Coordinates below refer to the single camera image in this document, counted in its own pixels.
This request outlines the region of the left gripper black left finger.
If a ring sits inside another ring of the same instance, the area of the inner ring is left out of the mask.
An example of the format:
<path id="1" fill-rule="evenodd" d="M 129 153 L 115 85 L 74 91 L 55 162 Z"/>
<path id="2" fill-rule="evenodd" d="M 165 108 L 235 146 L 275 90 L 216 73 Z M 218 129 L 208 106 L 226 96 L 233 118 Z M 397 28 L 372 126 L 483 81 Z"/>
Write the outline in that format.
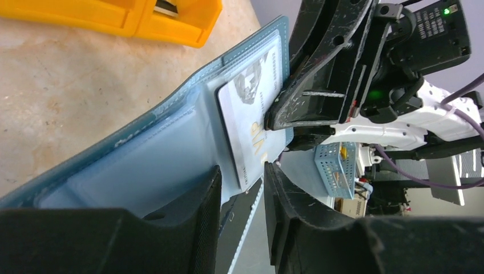
<path id="1" fill-rule="evenodd" d="M 214 273 L 218 166 L 139 218 L 122 208 L 1 211 L 2 273 Z"/>

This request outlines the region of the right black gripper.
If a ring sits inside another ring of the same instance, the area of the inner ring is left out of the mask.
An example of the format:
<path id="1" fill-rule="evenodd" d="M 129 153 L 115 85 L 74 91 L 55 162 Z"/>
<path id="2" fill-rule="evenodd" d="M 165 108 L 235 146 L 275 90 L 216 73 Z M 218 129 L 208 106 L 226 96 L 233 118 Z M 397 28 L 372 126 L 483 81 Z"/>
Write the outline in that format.
<path id="1" fill-rule="evenodd" d="M 460 1 L 436 1 L 392 24 L 367 84 L 342 112 L 377 1 L 303 0 L 289 40 L 290 75 L 265 114 L 282 130 L 347 122 L 390 123 L 423 107 L 425 75 L 458 66 L 471 45 Z"/>

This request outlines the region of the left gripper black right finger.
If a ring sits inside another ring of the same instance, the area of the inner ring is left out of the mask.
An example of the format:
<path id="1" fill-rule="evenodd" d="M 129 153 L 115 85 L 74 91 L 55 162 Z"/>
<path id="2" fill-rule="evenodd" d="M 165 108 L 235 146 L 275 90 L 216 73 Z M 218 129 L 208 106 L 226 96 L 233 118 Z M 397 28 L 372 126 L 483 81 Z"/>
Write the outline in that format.
<path id="1" fill-rule="evenodd" d="M 270 264 L 276 273 L 482 273 L 483 219 L 354 219 L 264 166 Z"/>

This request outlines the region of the blue card holder wallet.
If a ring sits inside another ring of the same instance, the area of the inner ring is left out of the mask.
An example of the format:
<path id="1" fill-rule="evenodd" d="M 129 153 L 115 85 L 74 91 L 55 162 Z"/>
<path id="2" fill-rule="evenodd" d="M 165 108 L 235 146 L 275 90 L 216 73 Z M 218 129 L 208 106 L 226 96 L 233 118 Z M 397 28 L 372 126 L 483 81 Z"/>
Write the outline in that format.
<path id="1" fill-rule="evenodd" d="M 286 16 L 277 17 L 145 114 L 4 196 L 1 207 L 117 207 L 142 217 L 196 186 L 214 166 L 222 174 L 222 203 L 246 192 L 252 187 L 240 188 L 217 93 L 226 84 L 225 70 L 275 37 L 281 40 L 284 83 L 288 25 Z"/>

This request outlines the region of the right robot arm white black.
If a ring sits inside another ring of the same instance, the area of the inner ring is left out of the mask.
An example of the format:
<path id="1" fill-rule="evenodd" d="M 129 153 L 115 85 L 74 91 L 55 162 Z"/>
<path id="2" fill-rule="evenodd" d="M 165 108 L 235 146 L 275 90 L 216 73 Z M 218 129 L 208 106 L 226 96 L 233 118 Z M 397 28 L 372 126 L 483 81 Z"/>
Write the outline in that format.
<path id="1" fill-rule="evenodd" d="M 291 128 L 291 151 L 355 142 L 392 146 L 391 159 L 439 159 L 483 148 L 478 77 L 450 93 L 425 76 L 470 58 L 460 1 L 302 1 L 290 74 L 265 115 Z"/>

